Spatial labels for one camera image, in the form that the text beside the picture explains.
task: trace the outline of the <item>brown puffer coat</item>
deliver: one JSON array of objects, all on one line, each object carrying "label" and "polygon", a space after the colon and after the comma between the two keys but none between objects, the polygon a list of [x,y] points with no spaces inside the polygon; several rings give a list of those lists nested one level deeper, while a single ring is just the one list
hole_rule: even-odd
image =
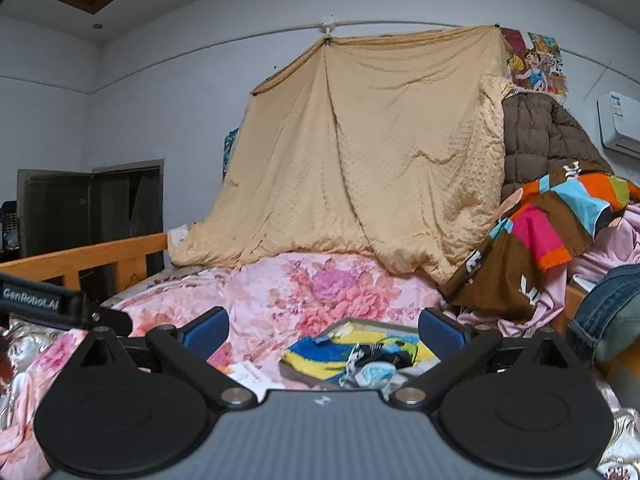
[{"label": "brown puffer coat", "polygon": [[553,97],[521,93],[505,99],[502,199],[527,182],[571,163],[587,160],[611,171],[578,121]]}]

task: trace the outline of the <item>air conditioner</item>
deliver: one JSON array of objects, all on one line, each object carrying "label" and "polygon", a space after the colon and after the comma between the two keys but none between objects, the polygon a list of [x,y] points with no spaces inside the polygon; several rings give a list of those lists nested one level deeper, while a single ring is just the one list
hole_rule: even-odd
[{"label": "air conditioner", "polygon": [[616,92],[598,99],[602,145],[640,158],[640,102]]}]

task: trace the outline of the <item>yellow blanket hanging on wall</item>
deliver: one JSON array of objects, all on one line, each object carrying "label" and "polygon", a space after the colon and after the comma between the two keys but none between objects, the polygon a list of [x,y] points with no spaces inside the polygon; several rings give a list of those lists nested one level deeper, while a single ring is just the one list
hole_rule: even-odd
[{"label": "yellow blanket hanging on wall", "polygon": [[500,202],[507,59],[493,26],[319,41],[255,89],[213,211],[172,261],[357,252],[445,282]]}]

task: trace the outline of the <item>bed sheet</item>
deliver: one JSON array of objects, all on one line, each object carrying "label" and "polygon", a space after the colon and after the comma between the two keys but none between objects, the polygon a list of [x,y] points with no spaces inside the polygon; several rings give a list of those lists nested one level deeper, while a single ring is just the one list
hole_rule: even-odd
[{"label": "bed sheet", "polygon": [[[300,389],[308,386],[282,378],[278,370],[280,355],[298,339],[345,317],[415,327],[424,307],[442,302],[426,276],[390,276],[375,260],[356,254],[286,253],[239,270],[207,269],[155,281],[113,306],[131,315],[132,336],[160,324],[184,325],[221,305],[229,312],[229,338],[208,362],[226,372],[250,361],[270,380]],[[33,415],[83,337],[78,330],[65,333],[28,368],[14,423],[0,433],[3,479],[36,480],[49,471],[33,436]]]}]

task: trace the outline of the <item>cartoon child illustration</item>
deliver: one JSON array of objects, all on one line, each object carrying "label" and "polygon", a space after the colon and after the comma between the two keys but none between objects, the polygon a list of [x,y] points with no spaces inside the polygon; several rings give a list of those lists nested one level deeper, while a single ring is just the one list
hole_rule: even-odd
[{"label": "cartoon child illustration", "polygon": [[531,48],[527,50],[525,59],[529,63],[529,70],[524,74],[516,74],[516,78],[529,79],[531,87],[534,90],[540,92],[546,91],[548,81],[546,80],[545,73],[542,72],[542,69],[540,68],[542,65],[542,58],[540,57],[540,54],[534,48]]}]

